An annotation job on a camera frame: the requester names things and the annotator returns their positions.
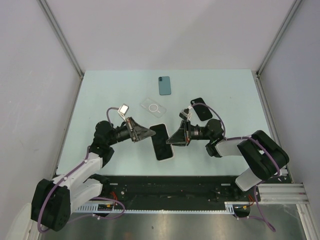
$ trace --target phone screen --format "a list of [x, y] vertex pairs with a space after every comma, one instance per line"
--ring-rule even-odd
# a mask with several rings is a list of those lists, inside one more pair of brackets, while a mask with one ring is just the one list
[[150, 127], [151, 130], [155, 131], [155, 135], [151, 137], [155, 157], [158, 161], [172, 158], [174, 152], [171, 144], [166, 144], [168, 140], [168, 131], [165, 124], [158, 124]]

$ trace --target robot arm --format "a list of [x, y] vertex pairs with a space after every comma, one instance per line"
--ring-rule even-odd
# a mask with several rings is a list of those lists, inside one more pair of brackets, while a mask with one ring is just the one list
[[114, 154], [112, 145], [131, 139], [134, 143], [156, 133], [137, 124], [132, 117], [125, 118], [128, 110], [125, 104], [119, 108], [119, 115], [124, 122], [114, 128], [108, 121], [101, 121], [95, 126], [93, 142], [85, 160], [67, 174], [52, 180], [42, 179], [36, 186], [32, 199], [31, 219], [54, 231], [61, 230], [70, 215], [90, 199], [99, 196], [107, 179], [93, 175], [103, 168]]
[[235, 180], [241, 191], [248, 191], [270, 179], [289, 162], [287, 153], [264, 131], [258, 130], [251, 136], [225, 138], [218, 119], [210, 119], [205, 126], [191, 125], [189, 109], [181, 111], [181, 125], [166, 143], [188, 146], [191, 140], [209, 140], [205, 148], [211, 157], [243, 156], [249, 168]]

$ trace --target black smartphone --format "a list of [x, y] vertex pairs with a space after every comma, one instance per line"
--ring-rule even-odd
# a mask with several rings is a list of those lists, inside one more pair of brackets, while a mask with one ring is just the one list
[[155, 135], [151, 137], [155, 157], [158, 161], [171, 159], [174, 157], [174, 150], [171, 144], [166, 144], [168, 140], [168, 130], [164, 123], [153, 125], [150, 127], [155, 131]]
[[[197, 104], [197, 103], [206, 104], [205, 101], [201, 97], [198, 97], [196, 99], [191, 100], [190, 103], [191, 103], [191, 105]], [[210, 109], [207, 108], [206, 106], [199, 104], [199, 105], [194, 106], [193, 109], [201, 121], [206, 121], [206, 120], [213, 118], [213, 115], [212, 115]]]

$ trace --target cable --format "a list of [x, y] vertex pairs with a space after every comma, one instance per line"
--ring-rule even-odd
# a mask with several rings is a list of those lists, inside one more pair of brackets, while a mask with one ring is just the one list
[[[87, 149], [86, 149], [86, 155], [85, 155], [84, 161], [82, 161], [78, 166], [76, 166], [74, 169], [72, 169], [70, 172], [68, 172], [64, 177], [62, 177], [62, 178], [53, 186], [53, 188], [49, 191], [48, 195], [46, 196], [46, 198], [45, 198], [45, 200], [44, 200], [44, 202], [43, 202], [43, 204], [42, 204], [42, 207], [41, 207], [41, 209], [40, 209], [38, 219], [37, 219], [37, 228], [38, 228], [39, 233], [44, 234], [44, 233], [46, 233], [46, 232], [49, 230], [49, 228], [47, 228], [47, 229], [45, 229], [45, 230], [43, 230], [43, 229], [41, 228], [41, 220], [42, 220], [42, 217], [43, 217], [45, 208], [46, 208], [46, 206], [47, 206], [47, 203], [48, 203], [51, 195], [55, 192], [55, 190], [57, 189], [57, 187], [59, 187], [59, 185], [60, 185], [63, 181], [67, 180], [67, 178], [68, 178], [71, 174], [73, 174], [73, 173], [74, 173], [75, 171], [77, 171], [83, 164], [86, 163], [86, 160], [87, 160], [88, 157], [89, 157], [89, 148], [90, 148], [90, 146], [88, 146]], [[117, 215], [117, 216], [108, 217], [108, 218], [106, 218], [106, 217], [100, 217], [100, 218], [103, 218], [103, 219], [116, 219], [116, 218], [120, 217], [121, 215], [123, 215], [124, 212], [125, 212], [125, 206], [124, 206], [120, 201], [118, 201], [118, 200], [110, 199], [110, 198], [104, 198], [104, 197], [94, 197], [94, 198], [92, 198], [92, 199], [93, 199], [93, 200], [113, 201], [113, 202], [116, 202], [116, 203], [120, 204], [120, 205], [122, 206], [122, 208], [123, 208], [122, 212], [121, 212], [119, 215]], [[84, 217], [84, 216], [81, 216], [81, 217], [78, 217], [78, 218], [76, 218], [76, 219], [73, 219], [71, 222], [74, 222], [75, 220], [80, 219], [80, 218], [83, 218], [83, 217]]]
[[237, 136], [237, 137], [225, 138], [226, 141], [241, 140], [241, 139], [246, 139], [246, 140], [249, 140], [249, 141], [253, 142], [254, 144], [256, 144], [265, 153], [265, 155], [270, 159], [270, 161], [273, 163], [273, 165], [277, 171], [277, 177], [280, 176], [281, 171], [280, 171], [278, 164], [276, 163], [274, 158], [270, 155], [270, 153], [257, 140], [253, 139], [250, 136]]
[[119, 108], [112, 106], [112, 107], [109, 107], [109, 108], [107, 109], [107, 111], [106, 111], [106, 118], [108, 119], [108, 122], [111, 124], [111, 121], [110, 121], [110, 118], [109, 118], [109, 111], [110, 111], [110, 110], [119, 110]]
[[249, 201], [250, 201], [250, 207], [253, 205], [253, 204], [255, 204], [255, 200], [253, 199], [253, 197], [249, 194]]
[[79, 219], [87, 218], [87, 217], [96, 217], [98, 220], [99, 219], [109, 219], [110, 220], [110, 219], [117, 219], [117, 218], [121, 217], [123, 214], [125, 214], [125, 211], [126, 211], [125, 205], [122, 202], [118, 201], [118, 200], [110, 199], [110, 198], [106, 198], [106, 197], [100, 197], [100, 196], [94, 197], [91, 200], [104, 200], [104, 201], [116, 202], [117, 204], [121, 205], [122, 212], [120, 212], [116, 216], [109, 216], [109, 217], [108, 216], [99, 216], [99, 215], [95, 215], [95, 214], [86, 214], [86, 215], [79, 216], [79, 217], [77, 217], [75, 219], [72, 219], [71, 221], [68, 221], [68, 224], [73, 223], [73, 222], [75, 222], [75, 221], [77, 221]]
[[222, 121], [222, 118], [219, 116], [219, 114], [212, 107], [210, 107], [210, 106], [208, 106], [208, 105], [206, 105], [206, 104], [204, 104], [202, 102], [194, 103], [194, 104], [191, 105], [191, 107], [194, 107], [194, 106], [197, 106], [197, 105], [202, 105], [202, 106], [207, 107], [208, 109], [210, 109], [218, 117], [218, 119], [221, 122], [222, 128], [223, 128], [223, 138], [225, 138], [225, 136], [226, 136], [226, 126], [224, 124], [224, 121]]
[[[277, 171], [276, 176], [277, 177], [280, 176], [281, 172], [280, 172], [280, 168], [279, 168], [278, 164], [276, 163], [274, 158], [271, 156], [271, 154], [257, 140], [255, 140], [249, 136], [237, 136], [237, 137], [226, 138], [225, 140], [231, 141], [231, 140], [239, 140], [239, 139], [246, 139], [246, 140], [249, 140], [249, 141], [253, 142], [254, 144], [256, 144], [265, 153], [265, 155], [267, 155], [267, 157], [270, 159], [270, 161], [273, 163], [273, 165]], [[238, 217], [236, 214], [234, 214], [234, 215], [237, 220], [238, 219], [257, 219], [257, 220], [263, 221], [271, 229], [271, 231], [275, 233], [277, 231], [276, 228], [270, 222], [268, 222], [267, 218], [265, 217], [264, 213], [262, 212], [262, 209], [260, 207], [260, 204], [259, 204], [258, 198], [257, 198], [257, 186], [259, 184], [263, 184], [264, 182], [265, 181], [262, 180], [261, 182], [259, 182], [257, 185], [255, 185], [253, 187], [253, 197], [255, 199], [256, 206], [260, 212], [261, 217], [259, 217], [259, 216]]]

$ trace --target blue smartphone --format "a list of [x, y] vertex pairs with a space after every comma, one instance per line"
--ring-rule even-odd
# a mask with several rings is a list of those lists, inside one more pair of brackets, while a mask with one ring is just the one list
[[159, 94], [160, 95], [171, 95], [171, 84], [169, 76], [160, 76], [159, 82]]

